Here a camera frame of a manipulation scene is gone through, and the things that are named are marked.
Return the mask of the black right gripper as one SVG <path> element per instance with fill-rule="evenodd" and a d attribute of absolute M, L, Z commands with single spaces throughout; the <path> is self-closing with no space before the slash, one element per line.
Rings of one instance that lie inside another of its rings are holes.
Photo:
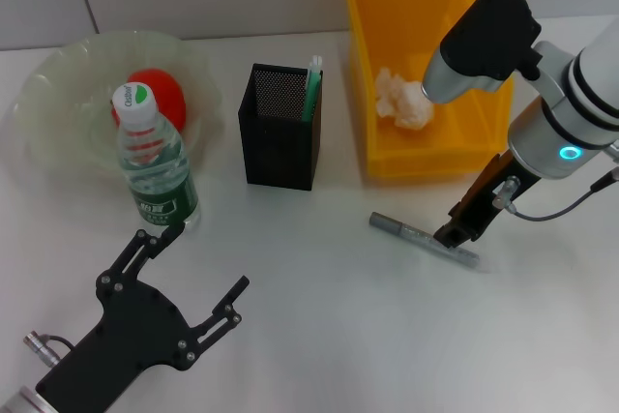
<path fill-rule="evenodd" d="M 519 181 L 514 199 L 540 181 L 540 177 L 525 169 L 510 150 L 496 155 L 451 209 L 451 219 L 436 230 L 433 238 L 447 249 L 457 248 L 467 241 L 477 241 L 499 214 L 499 209 L 492 205 L 494 191 L 510 176 Z"/>

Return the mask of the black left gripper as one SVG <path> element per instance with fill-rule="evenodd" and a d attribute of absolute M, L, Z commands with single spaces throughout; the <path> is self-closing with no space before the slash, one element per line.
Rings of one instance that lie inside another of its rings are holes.
<path fill-rule="evenodd" d="M 138 229 L 97 279 L 103 305 L 99 323 L 36 385 L 58 412 L 104 412 L 146 369 L 163 365 L 183 371 L 242 321 L 235 301 L 250 285 L 241 276 L 201 323 L 189 326 L 159 290 L 136 281 L 185 230 L 183 222 L 160 236 Z M 112 287 L 122 284 L 116 291 Z"/>

